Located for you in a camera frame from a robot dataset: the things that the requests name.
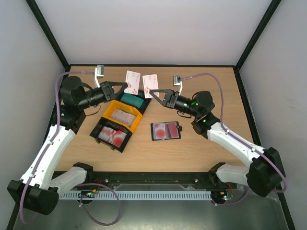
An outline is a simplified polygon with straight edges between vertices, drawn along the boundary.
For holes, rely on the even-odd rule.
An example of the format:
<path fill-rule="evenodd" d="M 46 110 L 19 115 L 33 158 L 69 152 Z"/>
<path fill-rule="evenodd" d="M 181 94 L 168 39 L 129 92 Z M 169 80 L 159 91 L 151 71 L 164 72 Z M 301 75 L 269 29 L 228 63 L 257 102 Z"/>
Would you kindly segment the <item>white pink credit card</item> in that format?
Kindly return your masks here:
<path fill-rule="evenodd" d="M 137 95 L 139 93 L 140 77 L 140 73 L 127 70 L 125 82 L 128 86 L 124 92 Z"/>
<path fill-rule="evenodd" d="M 150 90 L 158 90 L 158 77 L 156 74 L 143 75 L 143 91 L 145 99 L 152 98 L 150 95 Z"/>

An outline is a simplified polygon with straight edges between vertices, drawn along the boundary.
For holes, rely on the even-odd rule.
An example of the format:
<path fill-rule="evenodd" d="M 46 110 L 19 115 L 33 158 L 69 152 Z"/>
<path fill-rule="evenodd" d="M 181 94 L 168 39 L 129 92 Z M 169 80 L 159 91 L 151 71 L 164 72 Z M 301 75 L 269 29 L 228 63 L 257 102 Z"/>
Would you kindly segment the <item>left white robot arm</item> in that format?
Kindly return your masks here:
<path fill-rule="evenodd" d="M 86 118 L 85 109 L 118 98 L 127 86 L 125 82 L 105 81 L 92 88 L 77 76 L 60 81 L 56 87 L 57 111 L 46 140 L 28 170 L 18 181 L 10 181 L 7 187 L 19 205 L 20 217 L 24 209 L 50 214 L 63 194 L 88 181 L 93 167 L 84 163 L 74 164 L 56 178 L 52 176 L 62 154 Z"/>

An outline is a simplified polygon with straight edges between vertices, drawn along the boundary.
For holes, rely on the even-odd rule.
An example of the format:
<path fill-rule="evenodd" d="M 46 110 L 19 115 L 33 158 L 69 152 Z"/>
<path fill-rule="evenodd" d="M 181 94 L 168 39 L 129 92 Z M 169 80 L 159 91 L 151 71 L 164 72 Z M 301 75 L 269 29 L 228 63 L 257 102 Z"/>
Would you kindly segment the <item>red white credit card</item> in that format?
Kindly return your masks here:
<path fill-rule="evenodd" d="M 165 126 L 166 126 L 166 130 L 167 130 L 168 138 L 170 138 L 170 139 L 179 138 L 179 132 L 178 132 L 176 122 L 167 123 Z"/>
<path fill-rule="evenodd" d="M 154 139 L 165 139 L 167 137 L 165 123 L 155 123 L 153 126 Z"/>

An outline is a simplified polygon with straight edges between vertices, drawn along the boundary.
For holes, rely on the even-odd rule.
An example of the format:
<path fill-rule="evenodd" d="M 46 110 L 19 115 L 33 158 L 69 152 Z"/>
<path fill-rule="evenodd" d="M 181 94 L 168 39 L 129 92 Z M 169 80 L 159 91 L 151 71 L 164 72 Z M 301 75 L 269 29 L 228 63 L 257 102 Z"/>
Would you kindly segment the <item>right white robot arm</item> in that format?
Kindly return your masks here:
<path fill-rule="evenodd" d="M 191 124 L 198 135 L 219 144 L 243 162 L 243 167 L 219 166 L 209 176 L 213 187 L 221 187 L 226 182 L 242 184 L 257 195 L 266 197 L 285 179 L 278 150 L 251 143 L 226 127 L 212 113 L 215 105 L 210 92 L 200 91 L 192 98 L 173 90 L 150 90 L 149 94 L 162 106 L 192 116 L 194 121 Z"/>

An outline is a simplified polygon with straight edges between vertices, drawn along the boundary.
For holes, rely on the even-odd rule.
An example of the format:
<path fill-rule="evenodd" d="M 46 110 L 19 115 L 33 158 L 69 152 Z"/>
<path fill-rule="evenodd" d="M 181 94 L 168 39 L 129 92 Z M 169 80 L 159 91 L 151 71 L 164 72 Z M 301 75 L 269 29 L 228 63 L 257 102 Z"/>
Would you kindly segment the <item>black leather card holder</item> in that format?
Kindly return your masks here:
<path fill-rule="evenodd" d="M 181 139 L 182 126 L 178 121 L 151 123 L 152 141 Z"/>

